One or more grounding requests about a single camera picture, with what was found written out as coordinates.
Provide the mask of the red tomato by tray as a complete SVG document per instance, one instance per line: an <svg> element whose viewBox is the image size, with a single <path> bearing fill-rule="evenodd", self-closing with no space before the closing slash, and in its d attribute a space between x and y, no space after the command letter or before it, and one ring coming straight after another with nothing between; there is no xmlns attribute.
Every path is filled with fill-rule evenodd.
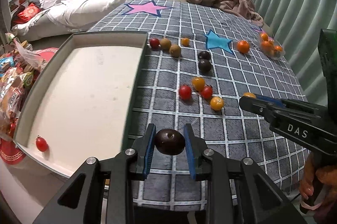
<svg viewBox="0 0 337 224"><path fill-rule="evenodd" d="M158 49L159 46L160 46L160 41L157 38L150 38L149 44L150 44L152 49Z"/></svg>

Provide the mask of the grey checked tablecloth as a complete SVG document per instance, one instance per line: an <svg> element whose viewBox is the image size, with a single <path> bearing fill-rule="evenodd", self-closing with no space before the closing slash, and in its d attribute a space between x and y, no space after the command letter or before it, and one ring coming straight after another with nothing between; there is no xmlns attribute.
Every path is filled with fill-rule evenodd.
<svg viewBox="0 0 337 224"><path fill-rule="evenodd" d="M239 107L245 93L305 99L287 61L269 59L257 47L258 28L215 8L165 0L131 0L91 28L136 30L169 40L181 54L146 46L128 141L142 136L149 123L179 132L190 124L210 149L231 159L252 158L293 197L308 151Z"/></svg>

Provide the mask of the brown kiwi near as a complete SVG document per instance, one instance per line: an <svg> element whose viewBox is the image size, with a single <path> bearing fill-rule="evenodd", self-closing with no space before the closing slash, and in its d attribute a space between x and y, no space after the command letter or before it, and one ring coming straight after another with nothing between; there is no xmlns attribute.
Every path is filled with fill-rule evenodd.
<svg viewBox="0 0 337 224"><path fill-rule="evenodd" d="M181 56L181 47L177 44L173 44L169 48L169 54L174 58L179 58Z"/></svg>

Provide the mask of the yellow cherry tomato front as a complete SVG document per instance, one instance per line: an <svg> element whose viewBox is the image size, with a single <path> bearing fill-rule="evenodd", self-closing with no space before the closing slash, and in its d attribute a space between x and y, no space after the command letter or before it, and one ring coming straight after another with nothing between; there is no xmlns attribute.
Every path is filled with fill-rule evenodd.
<svg viewBox="0 0 337 224"><path fill-rule="evenodd" d="M224 100L221 97L212 97L210 101L210 107L214 111L221 111L224 107Z"/></svg>

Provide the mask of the red round mat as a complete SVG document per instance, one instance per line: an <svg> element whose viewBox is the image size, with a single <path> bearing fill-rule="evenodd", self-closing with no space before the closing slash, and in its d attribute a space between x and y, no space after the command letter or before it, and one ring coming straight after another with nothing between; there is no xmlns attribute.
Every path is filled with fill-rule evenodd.
<svg viewBox="0 0 337 224"><path fill-rule="evenodd" d="M26 157L25 153L13 141L4 139L1 139L0 153L1 159L8 165L17 165Z"/></svg>

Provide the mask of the red tomato in tray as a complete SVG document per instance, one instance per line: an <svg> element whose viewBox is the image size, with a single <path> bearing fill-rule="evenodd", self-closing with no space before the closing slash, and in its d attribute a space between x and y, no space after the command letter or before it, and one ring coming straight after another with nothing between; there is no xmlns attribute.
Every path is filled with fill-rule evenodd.
<svg viewBox="0 0 337 224"><path fill-rule="evenodd" d="M40 152L46 152L48 149L49 149L49 145L48 143L46 142L46 140L41 137L41 136L38 136L35 140L35 145L37 147L37 149L40 151Z"/></svg>

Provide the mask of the glass bowl of oranges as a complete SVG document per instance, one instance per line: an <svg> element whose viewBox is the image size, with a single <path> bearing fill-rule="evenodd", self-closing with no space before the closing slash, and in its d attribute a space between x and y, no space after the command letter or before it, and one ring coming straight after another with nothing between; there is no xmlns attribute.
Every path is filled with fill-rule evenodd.
<svg viewBox="0 0 337 224"><path fill-rule="evenodd" d="M280 59L285 55L283 47L265 32L259 33L258 44L260 50L270 59Z"/></svg>

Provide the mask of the orange cherry tomato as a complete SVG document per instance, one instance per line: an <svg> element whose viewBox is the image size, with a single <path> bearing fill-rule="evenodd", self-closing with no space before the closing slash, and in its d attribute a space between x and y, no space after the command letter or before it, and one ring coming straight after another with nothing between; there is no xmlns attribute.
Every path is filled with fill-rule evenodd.
<svg viewBox="0 0 337 224"><path fill-rule="evenodd" d="M201 92L205 87L205 80L202 77L194 77L191 83L197 92Z"/></svg>

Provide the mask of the pile of snack bags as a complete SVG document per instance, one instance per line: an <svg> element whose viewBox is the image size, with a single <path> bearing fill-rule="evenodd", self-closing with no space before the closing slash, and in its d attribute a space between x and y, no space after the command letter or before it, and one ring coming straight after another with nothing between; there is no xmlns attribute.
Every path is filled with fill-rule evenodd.
<svg viewBox="0 0 337 224"><path fill-rule="evenodd" d="M33 84L58 49L33 50L13 33L5 37L6 44L1 46L1 138L11 141Z"/></svg>

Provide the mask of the dark purple plum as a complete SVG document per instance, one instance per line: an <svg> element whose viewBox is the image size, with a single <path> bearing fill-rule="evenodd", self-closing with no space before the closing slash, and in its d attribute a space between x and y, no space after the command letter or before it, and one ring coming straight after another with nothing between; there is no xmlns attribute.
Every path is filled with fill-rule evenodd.
<svg viewBox="0 0 337 224"><path fill-rule="evenodd" d="M157 150L165 155L178 155L185 148L184 136L174 129L161 129L154 137Z"/></svg>

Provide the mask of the small orange kumquat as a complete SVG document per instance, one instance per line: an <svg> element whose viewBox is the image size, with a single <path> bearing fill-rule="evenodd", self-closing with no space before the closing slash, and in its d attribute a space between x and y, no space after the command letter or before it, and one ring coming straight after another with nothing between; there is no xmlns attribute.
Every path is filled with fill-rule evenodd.
<svg viewBox="0 0 337 224"><path fill-rule="evenodd" d="M188 47L190 44L190 39L189 38L181 38L181 44L185 47Z"/></svg>

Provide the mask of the brown kiwi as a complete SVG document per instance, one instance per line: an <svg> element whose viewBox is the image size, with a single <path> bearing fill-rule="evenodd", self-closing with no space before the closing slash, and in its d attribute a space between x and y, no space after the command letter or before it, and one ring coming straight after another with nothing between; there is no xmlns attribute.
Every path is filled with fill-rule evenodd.
<svg viewBox="0 0 337 224"><path fill-rule="evenodd" d="M162 50L169 50L171 47L171 41L168 38L162 38L159 40Z"/></svg>
<svg viewBox="0 0 337 224"><path fill-rule="evenodd" d="M181 47L177 44L173 44L169 48L169 54L174 58L179 58L181 56Z"/></svg>

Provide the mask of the yellow cherry tomato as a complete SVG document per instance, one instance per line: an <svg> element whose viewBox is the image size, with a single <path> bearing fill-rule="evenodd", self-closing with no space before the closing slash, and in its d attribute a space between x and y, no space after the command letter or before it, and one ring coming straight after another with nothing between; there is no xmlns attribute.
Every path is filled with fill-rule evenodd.
<svg viewBox="0 0 337 224"><path fill-rule="evenodd" d="M221 97L212 97L210 101L210 107L214 111L221 111L224 107L224 100Z"/></svg>
<svg viewBox="0 0 337 224"><path fill-rule="evenodd" d="M246 92L243 94L244 97L250 97L256 99L257 96L254 93Z"/></svg>

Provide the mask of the red cushion at left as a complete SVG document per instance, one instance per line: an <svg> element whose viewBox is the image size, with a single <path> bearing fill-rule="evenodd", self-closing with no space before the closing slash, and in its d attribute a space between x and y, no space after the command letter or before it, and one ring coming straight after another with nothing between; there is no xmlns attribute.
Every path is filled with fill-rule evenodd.
<svg viewBox="0 0 337 224"><path fill-rule="evenodd" d="M17 24L29 22L33 17L40 13L41 10L42 9L34 3L29 4L28 7L20 6L12 16L11 26L14 27Z"/></svg>

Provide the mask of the red cherry tomato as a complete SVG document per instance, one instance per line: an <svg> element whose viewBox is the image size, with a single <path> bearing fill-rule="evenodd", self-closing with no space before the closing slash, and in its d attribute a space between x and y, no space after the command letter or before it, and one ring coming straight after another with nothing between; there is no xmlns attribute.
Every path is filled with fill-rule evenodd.
<svg viewBox="0 0 337 224"><path fill-rule="evenodd" d="M182 100L187 101L191 98L192 90L188 85L181 85L179 88L179 96Z"/></svg>
<svg viewBox="0 0 337 224"><path fill-rule="evenodd" d="M206 100L209 100L212 96L213 96L213 88L212 86L205 86L203 88L203 90L201 91L201 96L206 99Z"/></svg>

